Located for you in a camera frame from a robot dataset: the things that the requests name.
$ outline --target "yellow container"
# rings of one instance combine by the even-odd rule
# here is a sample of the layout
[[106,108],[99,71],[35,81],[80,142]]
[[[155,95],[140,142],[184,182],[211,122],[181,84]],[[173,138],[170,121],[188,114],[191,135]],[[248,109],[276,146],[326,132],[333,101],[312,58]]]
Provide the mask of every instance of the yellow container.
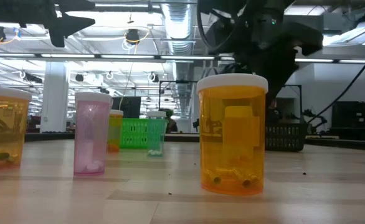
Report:
[[267,80],[215,75],[199,81],[197,92],[202,188],[230,195],[263,192]]
[[30,93],[0,88],[0,169],[21,164]]
[[108,153],[119,152],[120,150],[122,124],[123,112],[120,110],[111,110],[109,117]]

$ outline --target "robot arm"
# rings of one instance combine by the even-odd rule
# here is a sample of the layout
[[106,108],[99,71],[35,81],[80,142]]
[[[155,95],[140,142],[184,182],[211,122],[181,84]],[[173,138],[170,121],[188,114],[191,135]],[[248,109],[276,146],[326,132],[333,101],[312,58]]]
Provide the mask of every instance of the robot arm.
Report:
[[[233,53],[235,63],[223,73],[256,73],[268,80],[267,105],[292,73],[297,50],[303,55],[321,50],[323,35],[296,22],[283,22],[292,0],[198,0],[199,32],[210,54]],[[205,34],[201,13],[219,18]]]

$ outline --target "table surface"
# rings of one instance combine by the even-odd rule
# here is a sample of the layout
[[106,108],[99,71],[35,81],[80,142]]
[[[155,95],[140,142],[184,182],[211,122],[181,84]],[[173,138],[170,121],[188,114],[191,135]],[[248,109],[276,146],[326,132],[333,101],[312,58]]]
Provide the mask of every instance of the table surface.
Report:
[[198,143],[123,151],[87,178],[73,177],[73,146],[27,143],[21,168],[0,171],[0,224],[365,224],[365,151],[267,152],[264,193],[232,197],[201,189]]

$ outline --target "ceiling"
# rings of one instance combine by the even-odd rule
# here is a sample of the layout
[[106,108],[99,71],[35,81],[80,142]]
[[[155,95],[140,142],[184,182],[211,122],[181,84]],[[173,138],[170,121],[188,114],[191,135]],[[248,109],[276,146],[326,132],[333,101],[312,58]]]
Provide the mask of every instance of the ceiling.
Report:
[[[68,12],[71,16],[89,17],[96,20],[96,24],[70,36],[65,40],[65,48],[54,47],[49,39],[49,33],[41,25],[28,24],[27,28],[20,28],[18,24],[0,24],[4,26],[6,44],[0,44],[0,53],[24,52],[33,54],[137,54],[137,55],[169,55],[179,43],[191,44],[192,47],[184,54],[204,55],[206,48],[197,30],[196,0],[152,0],[155,9],[164,9],[160,3],[188,3],[191,10],[186,15],[191,20],[189,37],[184,41],[172,41],[170,33],[179,38],[183,31],[180,24],[166,27],[166,19],[160,13],[137,12],[146,7],[147,1],[105,0],[96,2],[97,8],[90,12]],[[345,17],[354,18],[356,12],[365,8],[365,0],[332,1],[332,0],[297,0],[286,11],[286,15],[318,16],[328,12],[344,14]],[[215,17],[202,15],[205,30],[216,21]],[[138,29],[142,40],[137,46],[126,44],[125,33],[128,29]],[[333,43],[339,36],[332,36],[328,44]],[[157,110],[159,83],[153,83],[148,75],[157,74],[161,81],[175,81],[180,79],[180,67],[173,61],[152,62],[112,62],[112,61],[65,61],[70,71],[69,90],[69,116],[75,112],[74,93],[76,91],[99,91],[98,86],[109,90],[113,96],[142,96],[142,114],[147,111]],[[34,101],[30,113],[40,115],[42,104],[43,86],[30,83],[23,78],[24,72],[37,76],[43,81],[45,74],[44,60],[25,60],[17,58],[0,58],[0,85],[14,86],[31,92]],[[193,81],[198,77],[191,62],[187,66],[185,79]],[[76,81],[75,77],[82,74],[86,77],[84,82]],[[189,98],[191,85],[168,86],[162,95],[162,108],[174,110],[177,117],[189,116]]]

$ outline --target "black basket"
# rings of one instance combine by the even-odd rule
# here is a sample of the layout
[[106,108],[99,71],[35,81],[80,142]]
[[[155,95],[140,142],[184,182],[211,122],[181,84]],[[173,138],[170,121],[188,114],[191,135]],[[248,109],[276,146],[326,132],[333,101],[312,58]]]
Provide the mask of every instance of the black basket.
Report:
[[307,124],[266,124],[265,150],[302,151],[305,145]]

